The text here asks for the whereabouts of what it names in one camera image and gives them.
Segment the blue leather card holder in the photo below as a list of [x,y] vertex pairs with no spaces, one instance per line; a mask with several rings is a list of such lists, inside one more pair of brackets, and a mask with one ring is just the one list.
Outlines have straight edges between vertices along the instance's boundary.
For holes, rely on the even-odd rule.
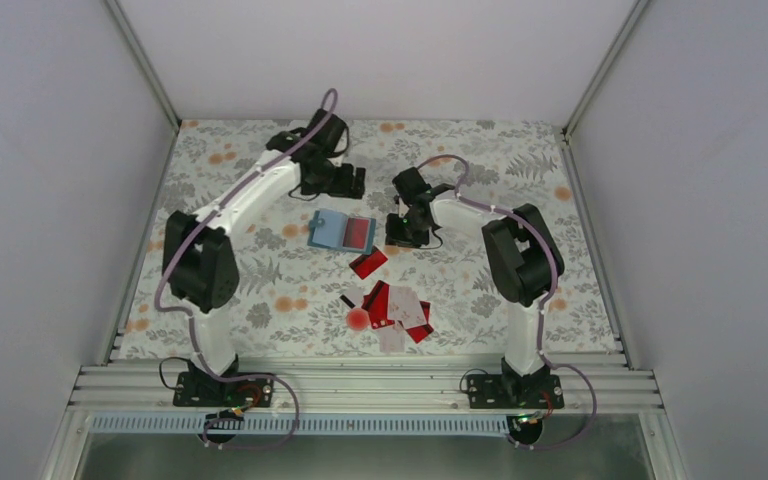
[[374,247],[375,228],[377,222],[374,220],[374,230],[370,233],[371,243],[368,246],[368,250],[364,253],[345,251],[340,246],[340,240],[342,239],[345,223],[349,217],[361,217],[347,215],[345,213],[330,210],[330,209],[318,209],[314,212],[313,218],[308,222],[309,235],[307,239],[307,245],[314,248],[321,248],[327,250],[334,250],[340,252],[367,254],[370,253]]

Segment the red card with black stripe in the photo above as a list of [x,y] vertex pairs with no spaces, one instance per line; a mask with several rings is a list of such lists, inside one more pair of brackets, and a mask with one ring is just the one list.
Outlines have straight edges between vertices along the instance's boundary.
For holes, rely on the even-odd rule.
[[345,223],[339,246],[345,251],[364,253],[371,243],[370,233],[373,230],[373,219],[349,217]]

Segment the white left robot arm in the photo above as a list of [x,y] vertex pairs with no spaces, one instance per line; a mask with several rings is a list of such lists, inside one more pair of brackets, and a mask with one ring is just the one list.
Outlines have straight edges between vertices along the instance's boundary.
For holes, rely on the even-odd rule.
[[253,165],[226,192],[193,213],[173,212],[166,221],[162,276],[154,306],[185,316],[192,361],[204,373],[199,392],[215,405],[230,402],[238,377],[228,320],[220,309],[240,283],[234,230],[266,213],[285,194],[308,187],[312,194],[360,198],[364,173],[346,163],[349,127],[323,108],[307,126],[273,135]]

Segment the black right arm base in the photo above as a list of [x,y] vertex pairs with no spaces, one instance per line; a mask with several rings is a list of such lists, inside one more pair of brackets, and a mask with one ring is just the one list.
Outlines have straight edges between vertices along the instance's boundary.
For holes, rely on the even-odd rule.
[[560,378],[538,362],[530,374],[517,373],[505,359],[499,373],[474,368],[459,382],[460,392],[468,397],[472,409],[561,409],[565,406]]

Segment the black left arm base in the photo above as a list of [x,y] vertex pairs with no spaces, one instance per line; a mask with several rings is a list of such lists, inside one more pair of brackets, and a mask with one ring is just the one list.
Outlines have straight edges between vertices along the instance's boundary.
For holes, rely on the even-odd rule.
[[170,385],[175,407],[266,408],[271,406],[275,387],[273,379],[256,378],[219,382],[193,361],[186,362],[174,385]]

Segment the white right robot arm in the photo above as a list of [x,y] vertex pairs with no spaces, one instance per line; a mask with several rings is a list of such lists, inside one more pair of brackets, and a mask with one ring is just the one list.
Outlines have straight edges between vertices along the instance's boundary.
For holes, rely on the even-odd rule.
[[525,407],[540,393],[538,377],[552,370],[543,347],[545,307],[555,293],[563,259],[539,209],[517,210],[465,197],[455,185],[431,186],[417,167],[395,176],[402,214],[387,216],[385,243],[421,248],[440,229],[477,233],[496,291],[509,302],[508,341],[502,357],[504,399]]

